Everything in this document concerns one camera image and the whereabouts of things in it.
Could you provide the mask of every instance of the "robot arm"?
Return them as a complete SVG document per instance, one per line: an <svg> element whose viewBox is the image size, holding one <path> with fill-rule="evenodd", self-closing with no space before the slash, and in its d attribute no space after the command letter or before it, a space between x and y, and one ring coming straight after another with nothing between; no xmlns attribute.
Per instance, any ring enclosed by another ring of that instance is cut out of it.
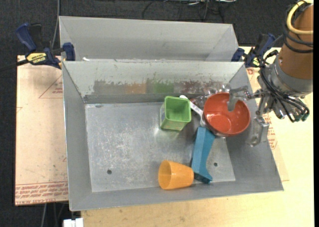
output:
<svg viewBox="0 0 319 227"><path fill-rule="evenodd" d="M313 91L314 0L298 0L287 13L282 35L284 45L279 53L274 52L274 63L266 62L268 56L264 58L266 50L275 42L271 34L260 36L255 49L252 48L245 60L247 67L256 58L258 65L254 66L260 68L258 82L261 89L254 96L242 95L247 100L261 98L257 117L252 123L251 145L267 140L269 124L262 117L264 113L274 111L278 118L288 117L291 122L305 121L310 113L301 99ZM230 95L235 95L228 102L230 111L234 100L238 100L237 90L230 90Z"/></svg>

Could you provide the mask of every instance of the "black carpet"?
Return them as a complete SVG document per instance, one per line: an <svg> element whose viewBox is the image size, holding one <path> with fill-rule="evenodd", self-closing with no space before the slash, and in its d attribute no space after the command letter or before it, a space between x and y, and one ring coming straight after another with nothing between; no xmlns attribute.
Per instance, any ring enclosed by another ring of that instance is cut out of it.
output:
<svg viewBox="0 0 319 227"><path fill-rule="evenodd" d="M180 20L193 22L232 23L239 45L253 45L259 33L282 33L281 24L288 5L296 0L238 0L222 6L224 15L207 13L201 20L198 8L178 1L155 2L145 11L144 19ZM61 0L61 15L98 16L142 19L147 0ZM0 67L14 63L16 55L26 48L14 31L24 22L42 24L43 39L50 41L54 34L57 0L0 0ZM40 226L43 205L15 207L15 113L16 70L0 73L0 226ZM52 205L48 206L44 226L53 226ZM67 207L63 216L67 217Z"/></svg>

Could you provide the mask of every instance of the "orange bowl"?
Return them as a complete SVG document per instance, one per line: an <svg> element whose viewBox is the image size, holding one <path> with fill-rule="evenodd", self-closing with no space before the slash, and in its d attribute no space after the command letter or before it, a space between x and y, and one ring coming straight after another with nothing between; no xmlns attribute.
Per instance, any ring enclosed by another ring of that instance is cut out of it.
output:
<svg viewBox="0 0 319 227"><path fill-rule="evenodd" d="M216 136L230 137L242 133L250 123L250 111L247 105L238 100L235 109L228 111L229 93L220 92L211 95L205 102L203 119Z"/></svg>

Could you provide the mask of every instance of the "blue handle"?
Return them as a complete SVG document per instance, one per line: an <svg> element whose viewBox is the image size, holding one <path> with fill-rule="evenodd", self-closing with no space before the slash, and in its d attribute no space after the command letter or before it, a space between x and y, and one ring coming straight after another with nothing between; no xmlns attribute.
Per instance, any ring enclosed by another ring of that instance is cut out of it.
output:
<svg viewBox="0 0 319 227"><path fill-rule="evenodd" d="M208 129L203 127L197 128L191 168L194 171L194 178L205 184L209 184L213 180L206 168L206 161L214 140L215 135Z"/></svg>
<svg viewBox="0 0 319 227"><path fill-rule="evenodd" d="M74 46L70 42L66 42L63 45L63 49L66 53L66 60L71 60L75 61L75 51L74 51Z"/></svg>
<svg viewBox="0 0 319 227"><path fill-rule="evenodd" d="M15 34L19 41L29 49L29 52L33 52L36 50L36 45L32 40L28 27L29 23L22 24L16 29Z"/></svg>

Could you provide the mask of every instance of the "orange plastic cup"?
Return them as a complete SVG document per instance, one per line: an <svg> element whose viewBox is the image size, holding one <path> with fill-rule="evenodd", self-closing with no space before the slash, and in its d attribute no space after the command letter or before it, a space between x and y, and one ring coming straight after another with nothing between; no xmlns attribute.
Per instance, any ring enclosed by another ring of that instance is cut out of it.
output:
<svg viewBox="0 0 319 227"><path fill-rule="evenodd" d="M159 186L172 190L191 186L194 181L192 168L173 161L164 160L159 167Z"/></svg>

